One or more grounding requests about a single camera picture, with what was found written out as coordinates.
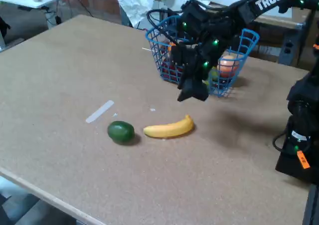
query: avocado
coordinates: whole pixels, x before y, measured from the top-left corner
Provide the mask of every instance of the avocado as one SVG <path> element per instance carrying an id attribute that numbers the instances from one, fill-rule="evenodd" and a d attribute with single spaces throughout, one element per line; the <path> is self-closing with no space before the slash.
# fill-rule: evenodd
<path id="1" fill-rule="evenodd" d="M 127 143 L 135 137 L 135 131 L 127 122 L 114 121 L 108 126 L 108 135 L 116 143 Z"/>

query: orange tag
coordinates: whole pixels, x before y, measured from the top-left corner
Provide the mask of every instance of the orange tag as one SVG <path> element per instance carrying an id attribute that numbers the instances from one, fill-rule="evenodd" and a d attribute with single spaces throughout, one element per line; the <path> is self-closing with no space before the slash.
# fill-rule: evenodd
<path id="1" fill-rule="evenodd" d="M 310 165 L 309 165 L 309 163 L 308 163 L 308 161 L 307 161 L 307 159 L 306 159 L 306 157 L 305 157 L 305 155 L 304 155 L 304 153 L 302 151 L 299 150 L 297 152 L 297 156 L 298 156 L 299 161 L 300 161 L 300 163 L 301 163 L 301 165 L 303 166 L 304 169 L 310 168 Z"/>

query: yellow banana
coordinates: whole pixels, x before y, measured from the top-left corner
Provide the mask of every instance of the yellow banana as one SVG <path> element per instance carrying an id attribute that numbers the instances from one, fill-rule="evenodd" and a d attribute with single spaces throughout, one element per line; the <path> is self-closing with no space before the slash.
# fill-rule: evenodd
<path id="1" fill-rule="evenodd" d="M 176 137 L 188 133 L 194 128 L 192 118 L 187 114 L 185 118 L 177 123 L 148 126 L 144 133 L 153 138 Z"/>

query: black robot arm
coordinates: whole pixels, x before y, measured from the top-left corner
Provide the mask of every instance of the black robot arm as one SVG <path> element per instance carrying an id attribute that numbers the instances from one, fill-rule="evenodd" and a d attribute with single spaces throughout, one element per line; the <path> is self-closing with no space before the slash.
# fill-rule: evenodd
<path id="1" fill-rule="evenodd" d="M 240 0 L 218 9 L 196 0 L 188 1 L 181 8 L 182 15 L 176 30 L 179 37 L 189 38 L 190 42 L 177 42 L 162 31 L 163 35 L 176 44 L 171 50 L 172 61 L 184 67 L 178 85 L 181 89 L 178 101 L 190 97 L 204 101 L 208 97 L 207 86 L 202 81 L 208 78 L 209 71 L 217 65 L 218 59 L 233 43 L 234 37 L 257 17 L 276 6 L 280 6 L 282 12 L 293 5 L 319 8 L 318 3 L 314 5 L 312 1 L 315 0 Z M 152 12 L 148 13 L 148 18 L 154 25 L 150 19 Z"/>

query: white paper strip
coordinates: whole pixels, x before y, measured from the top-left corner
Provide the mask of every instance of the white paper strip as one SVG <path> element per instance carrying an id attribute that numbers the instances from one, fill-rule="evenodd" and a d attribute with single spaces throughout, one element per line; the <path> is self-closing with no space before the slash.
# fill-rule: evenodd
<path id="1" fill-rule="evenodd" d="M 105 111 L 107 111 L 109 108 L 112 107 L 114 102 L 112 100 L 109 100 L 104 105 L 102 105 L 101 108 L 99 108 L 97 111 L 95 111 L 90 117 L 88 117 L 85 121 L 89 124 L 95 121 L 98 117 L 100 117 Z"/>

